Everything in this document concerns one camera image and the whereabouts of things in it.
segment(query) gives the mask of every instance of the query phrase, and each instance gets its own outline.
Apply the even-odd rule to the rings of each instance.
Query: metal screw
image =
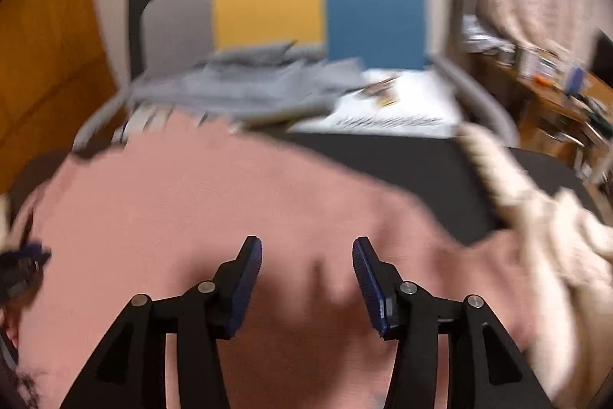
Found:
[[[485,302],[479,295],[470,295],[468,297],[468,304],[472,305],[474,308],[481,308]]]
[[[147,295],[134,295],[130,303],[134,305],[134,307],[142,307],[149,301],[149,297]]]
[[[215,291],[215,283],[212,281],[203,281],[198,285],[200,293],[211,293]]]
[[[405,281],[400,285],[400,291],[407,295],[415,295],[418,292],[418,286],[412,281]]]

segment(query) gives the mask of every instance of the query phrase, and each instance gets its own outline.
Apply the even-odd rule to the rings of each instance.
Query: gray panel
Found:
[[[194,67],[214,50],[212,0],[152,0],[142,17],[145,74],[163,77]]]

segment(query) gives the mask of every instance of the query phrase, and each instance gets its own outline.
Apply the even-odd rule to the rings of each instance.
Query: pink cloth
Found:
[[[124,150],[68,158],[33,233],[53,259],[24,314],[20,355],[43,409],[59,407],[134,294],[182,294],[233,259],[247,235],[263,242],[262,270],[243,328],[220,342],[234,409],[382,407],[395,345],[371,328],[357,286],[351,245],[361,235],[433,295],[482,295],[521,347],[529,341],[514,233],[463,248],[409,194],[300,148],[231,135],[222,122],[195,128],[174,114],[165,131],[131,137]],[[175,409],[176,369],[168,371]]]

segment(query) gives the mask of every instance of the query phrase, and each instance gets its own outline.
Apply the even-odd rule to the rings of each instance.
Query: folded gray garment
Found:
[[[358,59],[327,62],[320,46],[279,43],[219,51],[203,67],[149,79],[120,90],[81,127],[73,149],[84,147],[128,101],[228,115],[251,124],[330,113],[343,94],[366,85]]]

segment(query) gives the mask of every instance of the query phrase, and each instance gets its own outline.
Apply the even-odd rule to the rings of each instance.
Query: chair armrest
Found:
[[[507,111],[462,68],[442,56],[430,56],[440,75],[451,80],[479,120],[499,136],[503,143],[516,148],[519,144],[517,127]]]

